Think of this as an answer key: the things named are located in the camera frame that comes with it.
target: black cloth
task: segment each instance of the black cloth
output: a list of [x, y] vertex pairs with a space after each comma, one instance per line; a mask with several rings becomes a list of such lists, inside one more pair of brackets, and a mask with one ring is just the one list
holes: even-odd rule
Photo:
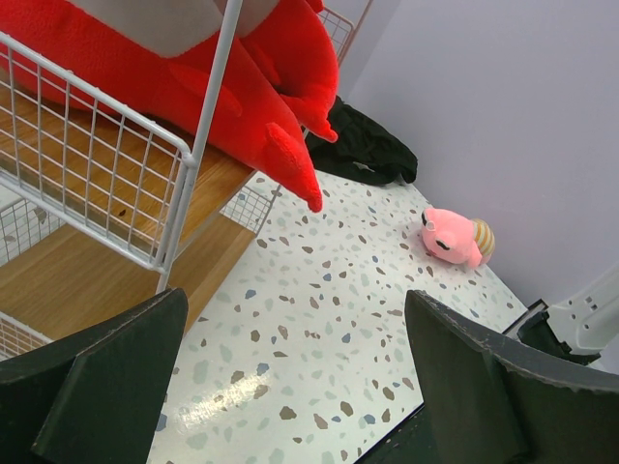
[[417, 178], [417, 157], [397, 138], [340, 97], [329, 113], [339, 140], [329, 143], [309, 134], [306, 143], [314, 167], [352, 181], [384, 186], [401, 175]]

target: plush toy eye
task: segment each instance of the plush toy eye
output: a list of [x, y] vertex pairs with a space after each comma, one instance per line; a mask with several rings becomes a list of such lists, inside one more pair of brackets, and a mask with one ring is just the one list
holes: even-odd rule
[[448, 251], [450, 248], [448, 246], [446, 246], [444, 243], [442, 243], [440, 240], [436, 241], [436, 244], [439, 245], [441, 248], [443, 248], [445, 251]]

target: striped tail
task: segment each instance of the striped tail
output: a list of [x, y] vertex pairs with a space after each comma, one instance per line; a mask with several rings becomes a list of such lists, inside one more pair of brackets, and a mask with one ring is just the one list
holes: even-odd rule
[[484, 258], [489, 258], [494, 252], [494, 233], [490, 226], [481, 219], [473, 219], [475, 243]]

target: red plush toy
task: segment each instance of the red plush toy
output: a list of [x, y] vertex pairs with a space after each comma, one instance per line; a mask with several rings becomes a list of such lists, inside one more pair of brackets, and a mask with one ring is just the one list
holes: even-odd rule
[[[215, 0], [223, 11], [227, 0]], [[330, 142], [328, 121], [339, 84], [338, 56], [316, 11], [321, 0], [245, 0], [241, 42], [299, 122]]]
[[[173, 9], [166, 0], [0, 0], [0, 30], [131, 108], [193, 133], [209, 74], [182, 64], [193, 59], [178, 57], [190, 57], [199, 44], [199, 60], [210, 70], [221, 20], [212, 0], [185, 0]], [[25, 58], [15, 59], [35, 69]], [[7, 68], [6, 60], [0, 65]], [[14, 72], [20, 84], [36, 91], [34, 75], [19, 66]], [[54, 76], [45, 77], [64, 88]], [[50, 85], [42, 91], [47, 99], [65, 102], [64, 93]], [[292, 190], [313, 211], [322, 208], [296, 118], [238, 40], [209, 142]]]

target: wooden board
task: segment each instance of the wooden board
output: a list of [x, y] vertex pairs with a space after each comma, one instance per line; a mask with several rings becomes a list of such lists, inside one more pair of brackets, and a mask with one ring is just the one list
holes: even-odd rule
[[[170, 286], [188, 295], [187, 329], [254, 237], [217, 215], [174, 263]], [[153, 296], [158, 278], [65, 225], [0, 267], [0, 311], [59, 339]]]
[[[0, 70], [0, 81], [7, 80]], [[53, 112], [42, 110], [39, 123], [36, 103], [15, 94], [18, 170], [23, 181], [59, 201], [64, 199], [70, 209], [87, 215], [102, 227], [109, 227], [110, 231], [144, 251], [151, 251], [153, 240], [157, 248], [162, 234], [158, 222], [166, 217], [172, 195], [173, 186], [168, 180], [176, 178], [180, 166], [175, 149], [157, 137], [149, 144], [148, 131], [135, 124], [127, 124], [128, 129], [121, 132], [119, 118], [102, 113], [96, 115], [94, 130], [99, 140], [93, 139], [90, 136], [93, 111], [72, 109], [69, 112], [72, 124], [65, 131], [65, 108], [48, 102], [45, 105]], [[14, 133], [12, 108], [11, 91], [0, 83], [0, 168], [16, 174], [15, 141], [1, 132]], [[177, 133], [192, 146], [191, 136], [181, 131]], [[118, 157], [115, 156], [116, 147], [122, 152]], [[217, 212], [253, 172], [239, 161], [208, 147], [181, 241]], [[140, 182], [142, 190], [138, 191], [136, 186]]]

